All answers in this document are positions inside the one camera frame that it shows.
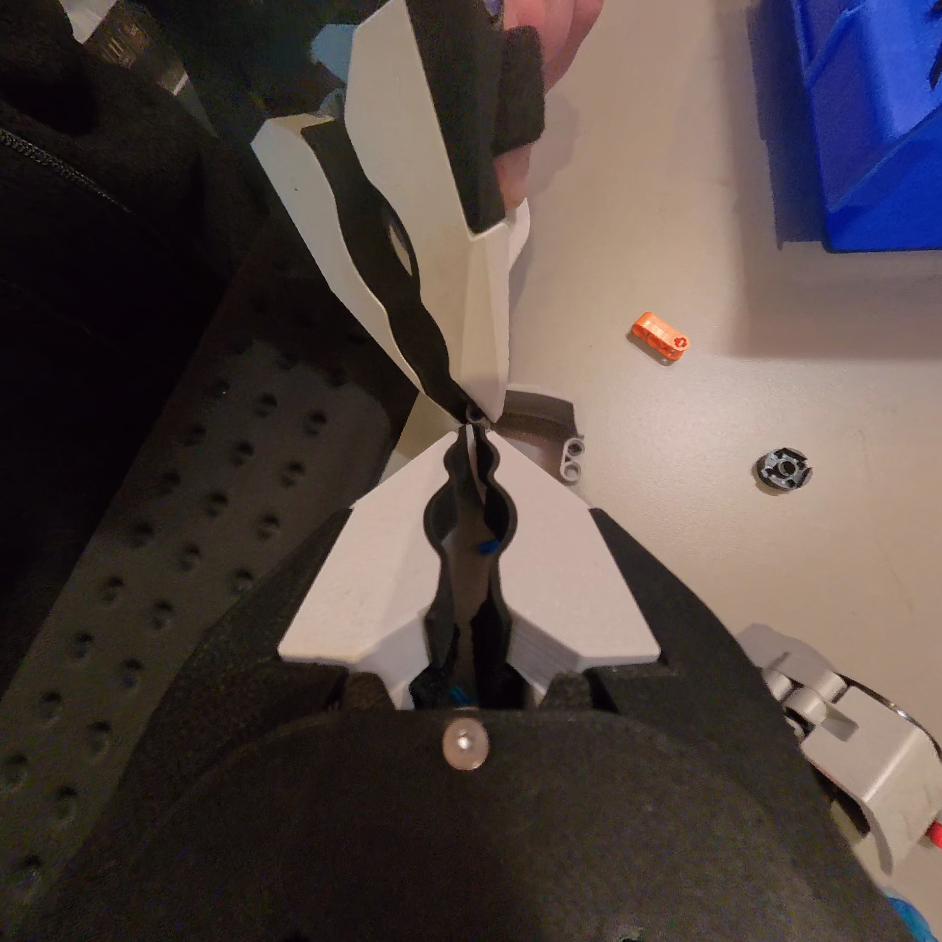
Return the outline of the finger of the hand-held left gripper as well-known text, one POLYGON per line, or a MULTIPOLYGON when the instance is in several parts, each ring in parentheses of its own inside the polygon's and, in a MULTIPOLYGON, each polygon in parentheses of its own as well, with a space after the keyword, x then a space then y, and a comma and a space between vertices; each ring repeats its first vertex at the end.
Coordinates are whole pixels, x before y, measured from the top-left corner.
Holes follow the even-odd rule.
POLYGON ((421 300, 441 329, 449 371, 490 420, 510 372, 510 274, 530 233, 526 200, 471 231, 458 194, 407 2, 354 30, 345 127, 367 179, 398 217, 418 262, 421 300))
POLYGON ((265 121, 253 152, 336 299, 414 386, 465 421, 470 399, 450 375, 441 329, 424 306, 410 243, 369 182, 341 121, 309 114, 265 121))

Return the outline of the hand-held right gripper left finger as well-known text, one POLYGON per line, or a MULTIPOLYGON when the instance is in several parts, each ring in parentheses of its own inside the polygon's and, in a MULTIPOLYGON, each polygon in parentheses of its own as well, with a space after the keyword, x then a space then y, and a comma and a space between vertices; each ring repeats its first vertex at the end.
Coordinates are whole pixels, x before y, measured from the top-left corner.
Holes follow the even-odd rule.
POLYGON ((278 645, 282 661, 379 677, 396 707, 441 678, 455 614, 445 542, 458 524, 467 433, 447 433, 349 509, 278 645))

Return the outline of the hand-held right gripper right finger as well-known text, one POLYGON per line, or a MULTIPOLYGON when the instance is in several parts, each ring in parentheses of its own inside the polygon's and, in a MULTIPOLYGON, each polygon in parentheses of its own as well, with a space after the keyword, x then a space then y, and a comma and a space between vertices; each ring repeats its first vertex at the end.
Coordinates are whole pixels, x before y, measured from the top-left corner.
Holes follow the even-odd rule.
POLYGON ((534 696, 560 674, 657 662, 661 647, 591 508, 493 430, 475 432, 477 475, 506 524, 494 554, 504 660, 534 696))

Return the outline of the grey curved panel block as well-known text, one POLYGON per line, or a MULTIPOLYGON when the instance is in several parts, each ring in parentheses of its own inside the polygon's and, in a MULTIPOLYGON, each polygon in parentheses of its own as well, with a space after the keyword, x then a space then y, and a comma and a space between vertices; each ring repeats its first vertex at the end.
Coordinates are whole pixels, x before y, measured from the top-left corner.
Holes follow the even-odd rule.
POLYGON ((466 407, 465 419, 493 430, 562 484, 573 487, 579 483, 586 445, 571 401, 535 388, 511 386, 498 420, 488 419, 471 405, 466 407))

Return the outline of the grey block module orange part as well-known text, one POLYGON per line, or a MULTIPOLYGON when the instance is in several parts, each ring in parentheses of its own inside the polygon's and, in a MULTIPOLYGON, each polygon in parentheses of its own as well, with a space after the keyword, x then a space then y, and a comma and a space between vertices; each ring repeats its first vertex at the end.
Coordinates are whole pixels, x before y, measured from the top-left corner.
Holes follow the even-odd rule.
POLYGON ((736 636, 859 837, 855 850, 896 875, 940 822, 940 744, 902 707, 840 674, 808 643, 760 624, 736 636))

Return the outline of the person's left hand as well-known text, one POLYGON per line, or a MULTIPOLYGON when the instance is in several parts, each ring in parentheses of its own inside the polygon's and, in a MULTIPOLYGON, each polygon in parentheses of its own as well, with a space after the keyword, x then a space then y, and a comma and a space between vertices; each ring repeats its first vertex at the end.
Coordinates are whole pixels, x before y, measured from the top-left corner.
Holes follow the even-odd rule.
POLYGON ((571 66, 603 2, 505 1, 486 6, 492 24, 507 34, 491 149, 504 208, 510 213, 526 197, 531 153, 546 126, 546 94, 571 66))

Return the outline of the small black round block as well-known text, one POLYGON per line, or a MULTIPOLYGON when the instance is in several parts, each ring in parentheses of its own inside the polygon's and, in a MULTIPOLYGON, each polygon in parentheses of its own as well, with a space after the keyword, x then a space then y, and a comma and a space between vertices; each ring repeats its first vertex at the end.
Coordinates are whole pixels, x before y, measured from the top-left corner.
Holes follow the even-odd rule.
POLYGON ((755 464, 755 471, 762 485, 781 493, 804 488, 813 475, 807 455, 788 447, 761 456, 755 464))

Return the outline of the small orange block pin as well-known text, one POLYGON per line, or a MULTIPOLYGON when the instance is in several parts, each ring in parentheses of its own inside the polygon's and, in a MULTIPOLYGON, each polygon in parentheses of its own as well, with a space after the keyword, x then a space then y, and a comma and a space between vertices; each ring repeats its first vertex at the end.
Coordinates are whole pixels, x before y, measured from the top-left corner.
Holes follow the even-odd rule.
POLYGON ((631 325, 630 333, 670 362, 679 361, 690 349, 689 336, 652 312, 639 316, 631 325))

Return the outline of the blue plastic bin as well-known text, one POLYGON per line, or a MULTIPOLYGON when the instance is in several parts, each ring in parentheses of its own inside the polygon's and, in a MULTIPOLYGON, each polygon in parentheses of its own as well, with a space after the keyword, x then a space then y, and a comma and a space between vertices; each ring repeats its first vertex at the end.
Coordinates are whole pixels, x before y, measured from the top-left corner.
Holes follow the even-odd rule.
POLYGON ((764 1, 747 28, 778 245, 940 251, 940 2, 764 1))

